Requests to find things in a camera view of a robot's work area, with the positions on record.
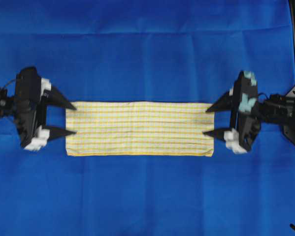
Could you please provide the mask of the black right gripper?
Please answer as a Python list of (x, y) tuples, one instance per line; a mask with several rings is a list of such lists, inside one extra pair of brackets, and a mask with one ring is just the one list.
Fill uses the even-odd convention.
[(261, 122), (253, 109), (258, 105), (258, 85), (252, 71), (241, 71), (229, 92), (225, 92), (205, 112), (230, 111), (230, 128), (217, 128), (203, 135), (226, 142), (235, 154), (251, 150), (261, 129)]

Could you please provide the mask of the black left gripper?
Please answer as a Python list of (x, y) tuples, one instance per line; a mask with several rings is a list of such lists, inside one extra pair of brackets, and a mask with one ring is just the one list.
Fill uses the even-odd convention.
[(43, 96), (47, 106), (77, 110), (48, 79), (39, 76), (36, 67), (22, 69), (16, 75), (14, 121), (25, 150), (38, 151), (47, 141), (76, 134), (76, 131), (39, 124), (37, 114), (41, 112)]

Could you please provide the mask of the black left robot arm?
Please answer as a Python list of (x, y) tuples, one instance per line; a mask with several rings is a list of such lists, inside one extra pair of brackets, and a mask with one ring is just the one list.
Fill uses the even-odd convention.
[(41, 77), (36, 67), (23, 68), (13, 80), (15, 93), (8, 96), (6, 86), (0, 88), (0, 118), (13, 117), (21, 148), (39, 151), (49, 141), (75, 135), (75, 131), (46, 124), (47, 107), (76, 110), (65, 96)]

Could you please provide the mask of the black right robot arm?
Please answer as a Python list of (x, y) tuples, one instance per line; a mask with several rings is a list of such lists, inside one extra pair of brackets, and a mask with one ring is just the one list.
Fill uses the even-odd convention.
[(229, 127), (205, 131), (205, 136), (218, 139), (235, 154), (251, 150), (262, 123), (282, 127), (285, 137), (295, 145), (295, 86), (286, 95), (272, 94), (259, 101), (258, 83), (252, 71), (240, 71), (232, 88), (206, 112), (230, 111)]

